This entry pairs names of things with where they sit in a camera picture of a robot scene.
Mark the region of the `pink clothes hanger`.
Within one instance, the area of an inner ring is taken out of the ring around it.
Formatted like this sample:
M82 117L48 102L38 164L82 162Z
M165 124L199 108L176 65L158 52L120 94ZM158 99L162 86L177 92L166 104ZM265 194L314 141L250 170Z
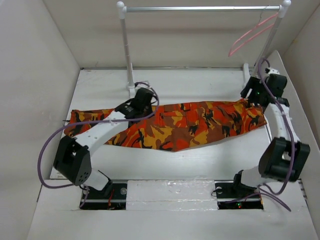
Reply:
M238 38L230 47L229 52L228 52L228 57L233 56L237 51L239 51L241 48L243 48L246 44L263 34L264 32L270 30L273 26L274 23L271 23L267 26L271 20L275 19L278 17L278 13L273 14L272 16L259 21L252 29L244 33L240 38Z

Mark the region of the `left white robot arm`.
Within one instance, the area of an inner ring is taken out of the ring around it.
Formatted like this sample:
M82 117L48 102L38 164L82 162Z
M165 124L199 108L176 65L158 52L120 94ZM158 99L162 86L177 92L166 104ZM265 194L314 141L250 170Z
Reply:
M152 98L159 100L156 92L141 87L133 98L117 106L111 113L83 133L74 137L64 136L58 145L53 167L75 186L94 190L100 198L107 198L112 191L112 180L99 170L93 169L91 157L111 137L151 117Z

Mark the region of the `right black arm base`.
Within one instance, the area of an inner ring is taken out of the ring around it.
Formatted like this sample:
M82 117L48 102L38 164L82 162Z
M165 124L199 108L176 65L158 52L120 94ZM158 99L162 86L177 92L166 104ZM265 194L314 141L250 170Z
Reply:
M236 187L233 180L215 180L211 196L218 210L263 210L260 195L252 187Z

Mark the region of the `orange camouflage trousers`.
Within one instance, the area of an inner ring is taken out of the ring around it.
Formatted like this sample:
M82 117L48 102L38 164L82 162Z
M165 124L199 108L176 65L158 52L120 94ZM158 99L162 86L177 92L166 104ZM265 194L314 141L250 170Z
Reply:
M247 99L152 106L155 115L112 136L107 145L178 152L246 134L266 125L263 109Z

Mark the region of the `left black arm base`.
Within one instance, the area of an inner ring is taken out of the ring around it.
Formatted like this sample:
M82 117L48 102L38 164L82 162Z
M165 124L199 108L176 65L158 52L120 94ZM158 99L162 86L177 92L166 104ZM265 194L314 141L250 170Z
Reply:
M128 182L115 180L110 191L103 196L98 190L85 186L80 187L82 195L79 203L81 210L126 210Z

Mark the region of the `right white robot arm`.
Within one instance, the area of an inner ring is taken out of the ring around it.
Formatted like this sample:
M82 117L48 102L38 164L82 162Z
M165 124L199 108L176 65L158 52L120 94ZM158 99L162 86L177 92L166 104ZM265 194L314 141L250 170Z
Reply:
M276 123L276 134L261 156L258 166L239 171L231 184L231 191L243 197L249 191L270 182L296 182L310 154L310 146L302 143L294 131L290 118L290 104L283 98L287 85L283 75L269 73L265 80L250 77L240 95L250 103L268 110Z

